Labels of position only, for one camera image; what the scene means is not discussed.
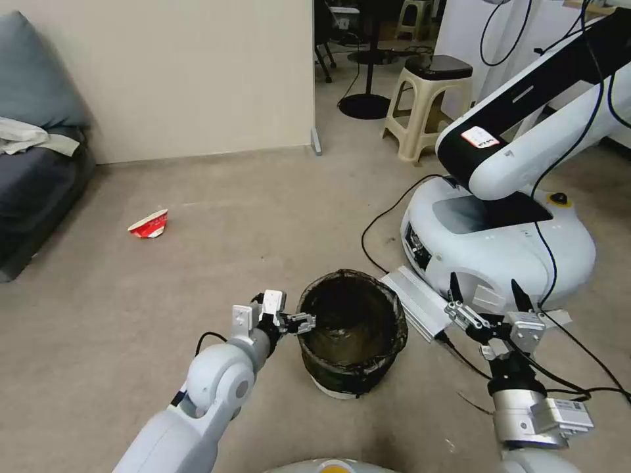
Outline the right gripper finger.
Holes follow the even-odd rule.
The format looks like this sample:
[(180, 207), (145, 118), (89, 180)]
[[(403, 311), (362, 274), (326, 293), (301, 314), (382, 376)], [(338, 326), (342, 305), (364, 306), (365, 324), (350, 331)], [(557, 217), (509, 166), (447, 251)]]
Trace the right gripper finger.
[(515, 279), (511, 280), (513, 299), (518, 312), (539, 314), (540, 310), (532, 304), (530, 296), (520, 287)]
[(478, 313), (464, 303), (458, 277), (450, 273), (448, 303), (445, 312), (474, 341), (490, 341), (496, 333), (496, 322), (490, 314)]

